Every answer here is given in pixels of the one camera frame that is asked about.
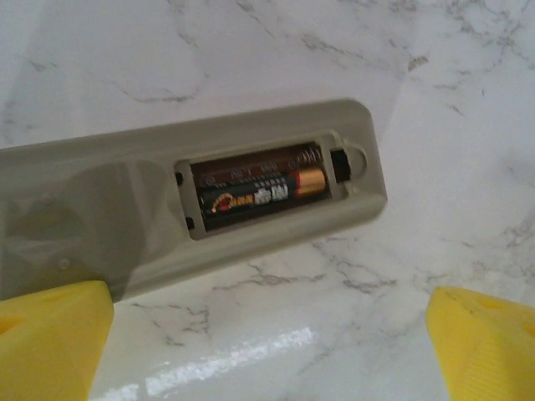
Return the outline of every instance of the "battery label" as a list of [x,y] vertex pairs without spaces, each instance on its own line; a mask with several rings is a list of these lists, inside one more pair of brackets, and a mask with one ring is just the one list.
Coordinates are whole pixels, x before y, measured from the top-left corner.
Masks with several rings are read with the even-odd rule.
[[245,180],[281,175],[312,167],[323,162],[321,149],[315,143],[264,150],[249,155],[210,160],[191,165],[196,188],[229,186]]
[[[307,177],[312,186],[303,187]],[[205,217],[222,216],[274,202],[300,197],[303,190],[310,188],[305,195],[318,193],[325,188],[324,173],[321,169],[293,172],[279,177],[255,180],[223,188],[211,188],[199,194],[199,204]]]

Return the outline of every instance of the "white marble countertop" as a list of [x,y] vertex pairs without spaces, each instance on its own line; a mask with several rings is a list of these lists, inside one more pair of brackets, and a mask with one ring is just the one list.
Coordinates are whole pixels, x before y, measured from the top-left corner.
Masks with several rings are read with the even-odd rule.
[[447,399],[433,288],[535,305],[534,21],[531,0],[1,2],[2,147],[320,87],[380,142],[377,221],[120,302],[90,399]]

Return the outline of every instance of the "battery spring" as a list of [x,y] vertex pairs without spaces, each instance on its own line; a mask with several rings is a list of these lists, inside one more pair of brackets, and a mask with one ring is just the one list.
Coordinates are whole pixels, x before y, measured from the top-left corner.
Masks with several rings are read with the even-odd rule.
[[310,147],[299,152],[296,159],[300,165],[312,165],[321,161],[321,151],[318,148]]

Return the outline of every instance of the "yellow object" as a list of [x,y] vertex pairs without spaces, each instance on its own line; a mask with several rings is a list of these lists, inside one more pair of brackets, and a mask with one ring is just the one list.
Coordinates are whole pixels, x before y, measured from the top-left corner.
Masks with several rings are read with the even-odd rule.
[[452,401],[535,400],[535,308],[439,287],[426,318]]
[[113,314],[103,282],[0,302],[0,400],[87,400]]

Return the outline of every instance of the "small hole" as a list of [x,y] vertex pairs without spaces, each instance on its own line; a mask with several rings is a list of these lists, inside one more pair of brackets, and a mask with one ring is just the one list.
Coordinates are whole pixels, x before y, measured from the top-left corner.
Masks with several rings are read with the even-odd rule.
[[182,186],[184,184],[184,175],[182,173],[175,173],[176,184]]
[[478,298],[477,302],[482,306],[486,307],[487,309],[503,309],[504,306],[498,301],[493,300],[492,298]]
[[188,230],[193,230],[195,228],[195,222],[193,221],[191,217],[186,218],[186,224],[187,224]]
[[66,257],[59,259],[58,261],[58,267],[59,270],[67,270],[71,265],[71,261],[67,259]]
[[535,324],[532,323],[524,323],[522,325],[522,328],[524,329],[527,334],[535,338]]

